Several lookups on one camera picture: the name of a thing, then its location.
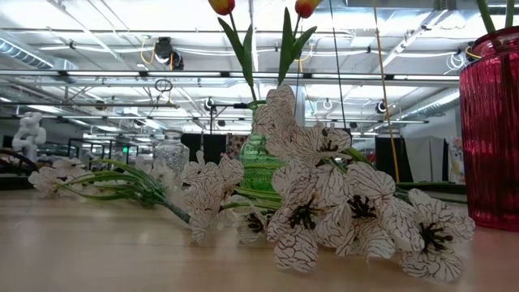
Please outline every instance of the white sculpture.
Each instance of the white sculpture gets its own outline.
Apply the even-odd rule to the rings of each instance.
[[[25,156],[31,161],[36,161],[37,145],[44,144],[47,140],[47,132],[40,127],[42,118],[41,113],[25,113],[19,121],[18,132],[13,137],[13,150],[24,150]]]

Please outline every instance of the glass jar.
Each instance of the glass jar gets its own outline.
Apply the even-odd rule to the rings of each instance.
[[[252,133],[243,144],[239,158],[245,170],[241,187],[256,191],[274,191],[272,176],[283,166],[283,162],[268,154],[265,148],[267,140],[268,137]]]
[[[477,39],[482,56],[460,75],[469,215],[519,231],[519,27]]]
[[[184,165],[189,162],[189,148],[180,142],[182,131],[167,130],[164,131],[164,142],[158,144],[153,150],[153,165],[165,163],[165,166],[171,171],[173,186],[181,187],[182,180],[180,174],[184,170]]]

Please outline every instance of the tulip bud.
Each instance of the tulip bud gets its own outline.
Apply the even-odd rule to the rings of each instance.
[[[209,4],[219,15],[228,15],[234,9],[234,0],[209,0]]]
[[[320,0],[297,0],[295,2],[295,11],[301,18],[307,19],[314,13],[319,3]]]

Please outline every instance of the table surface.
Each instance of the table surface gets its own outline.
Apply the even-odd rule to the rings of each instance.
[[[238,243],[234,229],[207,246],[168,210],[128,202],[38,200],[0,192],[0,291],[517,291],[519,233],[478,227],[457,247],[453,283],[414,279],[397,259],[337,258],[320,250],[310,274],[277,270],[272,244]]]

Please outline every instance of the red glass vase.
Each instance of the red glass vase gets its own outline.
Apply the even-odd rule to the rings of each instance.
[[[460,76],[469,215],[519,231],[519,27],[483,36]]]

